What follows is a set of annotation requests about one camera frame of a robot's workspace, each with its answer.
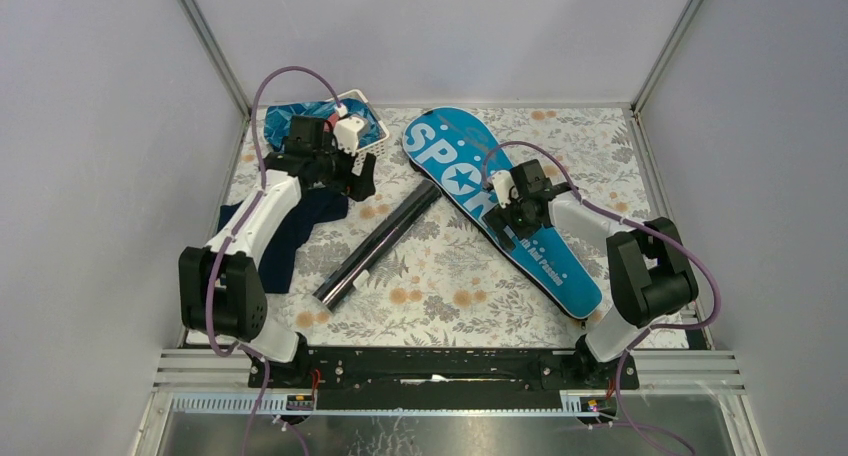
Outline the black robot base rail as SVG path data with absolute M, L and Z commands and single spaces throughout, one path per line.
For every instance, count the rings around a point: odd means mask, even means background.
M 320 410 L 559 410 L 562 391 L 600 398 L 640 386 L 633 357 L 583 350 L 314 346 L 270 365 L 271 389 L 303 389 Z

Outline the black shuttlecock tube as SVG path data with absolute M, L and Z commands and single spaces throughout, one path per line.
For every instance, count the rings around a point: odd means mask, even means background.
M 434 182 L 422 181 L 312 293 L 312 296 L 326 309 L 334 311 L 348 295 L 364 288 L 372 267 L 440 197 L 441 190 Z

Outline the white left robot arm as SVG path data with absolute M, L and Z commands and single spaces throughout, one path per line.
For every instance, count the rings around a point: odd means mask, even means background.
M 178 259 L 183 325 L 205 333 L 212 347 L 224 335 L 249 354 L 273 361 L 272 374 L 288 387 L 307 380 L 311 363 L 298 352 L 295 331 L 267 327 L 259 265 L 308 190 L 324 188 L 354 201 L 374 195 L 376 157 L 359 150 L 369 128 L 365 118 L 352 114 L 335 122 L 294 116 L 281 151 L 263 157 L 258 182 L 231 219 Z

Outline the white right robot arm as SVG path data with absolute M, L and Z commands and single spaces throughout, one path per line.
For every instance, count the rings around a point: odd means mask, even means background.
M 583 197 L 570 181 L 555 184 L 537 160 L 495 172 L 483 185 L 496 203 L 483 217 L 512 251 L 543 229 L 576 233 L 607 257 L 612 308 L 575 346 L 575 378 L 597 388 L 613 363 L 662 316 L 693 302 L 699 288 L 691 260 L 667 218 L 631 220 Z

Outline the blue racket cover bag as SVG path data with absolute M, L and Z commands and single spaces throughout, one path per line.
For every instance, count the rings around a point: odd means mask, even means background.
M 508 251 L 484 223 L 484 214 L 497 205 L 497 198 L 483 189 L 482 161 L 498 141 L 482 120 L 464 109 L 434 108 L 413 119 L 401 141 L 413 168 L 434 181 L 564 313 L 584 320 L 600 306 L 600 288 L 557 230 L 542 228 L 528 240 L 513 236 L 515 248 Z

